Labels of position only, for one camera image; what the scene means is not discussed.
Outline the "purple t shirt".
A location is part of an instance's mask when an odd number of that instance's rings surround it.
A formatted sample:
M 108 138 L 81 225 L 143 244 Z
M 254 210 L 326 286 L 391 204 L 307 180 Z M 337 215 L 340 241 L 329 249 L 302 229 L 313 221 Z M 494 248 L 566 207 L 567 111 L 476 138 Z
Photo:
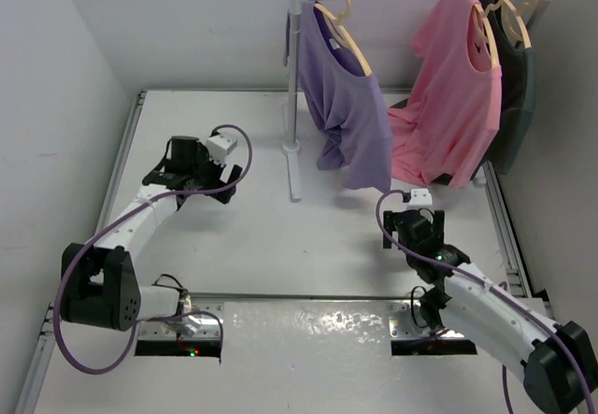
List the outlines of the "purple t shirt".
M 298 87 L 325 143 L 320 171 L 343 171 L 350 190 L 392 185 L 392 130 L 375 75 L 341 46 L 314 2 L 302 5 L 297 56 Z

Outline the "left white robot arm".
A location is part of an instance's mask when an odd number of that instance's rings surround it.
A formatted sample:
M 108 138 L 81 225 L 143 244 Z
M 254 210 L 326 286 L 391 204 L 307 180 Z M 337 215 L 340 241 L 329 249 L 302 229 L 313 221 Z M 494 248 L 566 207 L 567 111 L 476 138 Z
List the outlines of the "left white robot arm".
M 237 140 L 218 131 L 206 141 L 173 136 L 160 162 L 142 179 L 133 201 L 90 245 L 70 244 L 62 257 L 64 321 L 127 331 L 138 321 L 176 317 L 183 291 L 139 285 L 135 262 L 158 227 L 189 196 L 208 195 L 222 204 L 235 194 L 243 169 L 221 178 Z

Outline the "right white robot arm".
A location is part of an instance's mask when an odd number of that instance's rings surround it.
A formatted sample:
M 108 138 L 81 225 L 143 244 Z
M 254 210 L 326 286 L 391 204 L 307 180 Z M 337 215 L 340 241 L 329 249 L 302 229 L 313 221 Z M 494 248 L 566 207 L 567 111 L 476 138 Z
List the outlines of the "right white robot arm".
M 401 250 L 430 286 L 420 297 L 427 327 L 453 330 L 485 350 L 521 382 L 542 412 L 570 413 L 581 404 L 594 412 L 597 358 L 583 327 L 527 307 L 445 243 L 443 211 L 386 210 L 377 221 L 384 248 Z

